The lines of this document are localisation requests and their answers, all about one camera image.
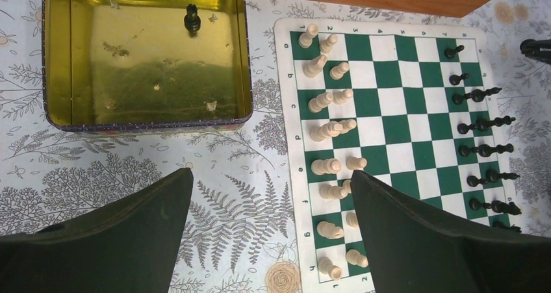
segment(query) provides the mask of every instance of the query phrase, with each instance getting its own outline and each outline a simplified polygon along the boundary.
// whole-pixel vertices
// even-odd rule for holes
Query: white pawn
[[[323,184],[320,187],[320,196],[324,199],[344,199],[348,193],[346,192],[346,189],[339,186],[331,186],[329,184]]]
[[[333,49],[333,46],[339,41],[339,38],[335,34],[329,35],[328,38],[320,43],[320,50],[322,53],[329,53]]]
[[[346,215],[346,223],[350,227],[360,227],[360,224],[358,223],[358,216],[356,216],[356,213],[348,213],[348,215]]]
[[[355,129],[358,126],[358,123],[355,119],[342,120],[339,121],[339,124],[342,125],[342,130],[340,131],[341,134],[346,134],[350,132],[350,130]]]
[[[340,162],[337,159],[315,160],[312,162],[312,172],[316,175],[336,174],[340,171]]]
[[[352,187],[350,186],[350,183],[352,183],[352,181],[349,179],[342,182],[342,187],[346,190],[347,194],[352,193]]]
[[[327,239],[340,239],[344,237],[344,230],[341,227],[335,226],[334,223],[322,221],[316,228],[318,234]]]
[[[298,43],[302,48],[308,48],[312,45],[312,40],[318,35],[320,29],[315,24],[311,24],[306,28],[306,32],[300,35]]]
[[[306,64],[306,67],[304,67],[304,75],[306,75],[306,77],[309,77],[310,79],[316,77],[316,75],[320,74],[320,72],[324,70],[324,66],[326,65],[326,63],[327,56],[317,56],[316,58],[312,59],[312,61],[308,62],[308,64]]]
[[[342,105],[350,98],[354,97],[354,91],[349,89],[343,90],[341,92],[334,92],[333,93],[333,101],[338,104]]]
[[[346,261],[352,265],[358,265],[362,268],[366,268],[369,263],[367,263],[367,257],[362,255],[356,249],[351,249],[346,252]]]
[[[346,159],[346,167],[349,170],[362,170],[367,166],[367,160],[365,158],[350,157]]]
[[[324,257],[318,261],[318,270],[324,275],[330,276],[333,280],[339,280],[342,277],[342,269],[333,265],[333,262]]]
[[[339,80],[348,70],[350,70],[348,63],[341,62],[338,66],[329,71],[329,76],[331,76],[333,80]]]
[[[315,98],[310,99],[308,102],[308,109],[310,109],[311,112],[318,113],[333,102],[334,97],[332,93],[326,92],[319,94]]]
[[[315,142],[322,142],[325,139],[337,137],[342,130],[342,125],[337,121],[330,121],[310,131],[310,138]]]

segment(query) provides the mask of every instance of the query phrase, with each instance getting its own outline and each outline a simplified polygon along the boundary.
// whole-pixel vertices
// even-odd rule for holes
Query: floral tablecloth
[[[247,0],[255,113],[240,130],[83,138],[42,108],[41,0],[0,0],[0,235],[32,233],[168,175],[196,179],[170,292],[300,290],[273,26],[282,17],[478,27],[487,33],[523,233],[551,235],[551,69],[521,41],[551,36],[551,0],[493,0],[463,19],[300,0]],[[237,209],[229,207],[238,205]]]

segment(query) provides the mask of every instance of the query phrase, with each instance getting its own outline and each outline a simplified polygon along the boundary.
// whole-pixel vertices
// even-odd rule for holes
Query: chessboard
[[[483,225],[516,223],[508,214],[469,205],[473,198],[515,198],[512,180],[476,184],[488,170],[509,171],[511,145],[501,147],[505,153],[469,154],[473,147],[507,144],[503,119],[502,127],[476,129],[477,121],[500,116],[495,96],[470,94],[497,91],[481,31],[280,19],[275,40],[305,293],[375,289],[369,265],[346,258],[355,249],[369,259],[359,228],[347,223],[355,214],[352,195],[342,193],[351,158],[352,168],[367,163],[366,173],[439,209]],[[320,222],[331,226],[321,229],[325,236]]]

